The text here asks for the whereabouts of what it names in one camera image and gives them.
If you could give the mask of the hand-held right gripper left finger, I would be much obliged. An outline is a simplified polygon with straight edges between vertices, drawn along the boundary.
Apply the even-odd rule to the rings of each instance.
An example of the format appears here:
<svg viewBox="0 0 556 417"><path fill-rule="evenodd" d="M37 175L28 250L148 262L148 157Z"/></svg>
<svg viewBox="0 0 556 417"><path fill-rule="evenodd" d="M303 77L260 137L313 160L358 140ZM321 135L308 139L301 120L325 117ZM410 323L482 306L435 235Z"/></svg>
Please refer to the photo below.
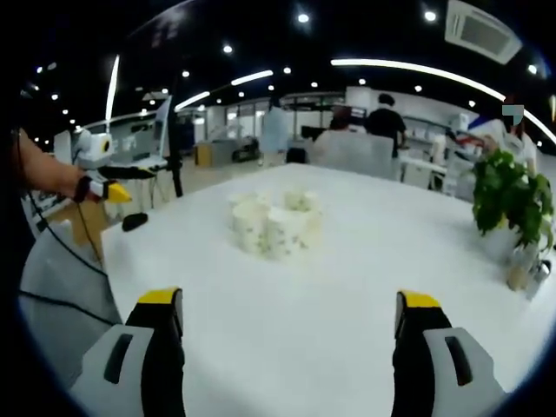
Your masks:
<svg viewBox="0 0 556 417"><path fill-rule="evenodd" d="M88 416L184 416L182 290L151 290L83 356L70 389Z"/></svg>

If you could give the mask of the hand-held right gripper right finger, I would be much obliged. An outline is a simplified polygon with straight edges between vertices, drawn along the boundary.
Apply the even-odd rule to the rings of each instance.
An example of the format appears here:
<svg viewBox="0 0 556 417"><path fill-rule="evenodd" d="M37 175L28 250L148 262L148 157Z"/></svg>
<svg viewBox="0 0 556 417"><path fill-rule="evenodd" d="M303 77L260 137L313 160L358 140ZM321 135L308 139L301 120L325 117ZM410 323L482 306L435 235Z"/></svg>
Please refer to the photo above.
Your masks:
<svg viewBox="0 0 556 417"><path fill-rule="evenodd" d="M490 416L505 399L493 358L432 296L397 293L394 342L392 416Z"/></svg>

